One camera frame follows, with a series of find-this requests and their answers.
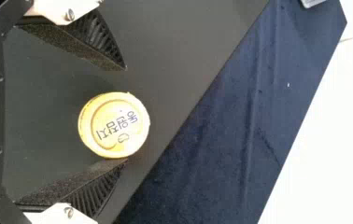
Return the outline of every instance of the black fabric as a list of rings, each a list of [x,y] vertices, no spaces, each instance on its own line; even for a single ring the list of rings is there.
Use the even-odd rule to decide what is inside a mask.
[[[346,26],[299,2],[267,6],[117,223],[258,222]]]

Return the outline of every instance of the bolt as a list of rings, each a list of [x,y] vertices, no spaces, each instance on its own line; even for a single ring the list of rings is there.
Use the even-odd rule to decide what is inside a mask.
[[[66,12],[65,20],[66,21],[74,21],[75,20],[75,13],[71,8],[69,8],[68,12]]]
[[[68,215],[68,218],[71,219],[74,215],[74,208],[72,207],[65,207],[64,212]]]

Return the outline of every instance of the can lid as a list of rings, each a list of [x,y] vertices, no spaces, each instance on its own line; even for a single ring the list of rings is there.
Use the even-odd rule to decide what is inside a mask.
[[[78,119],[83,143],[99,156],[114,159],[128,157],[141,148],[149,126],[148,111],[128,92],[94,97]]]

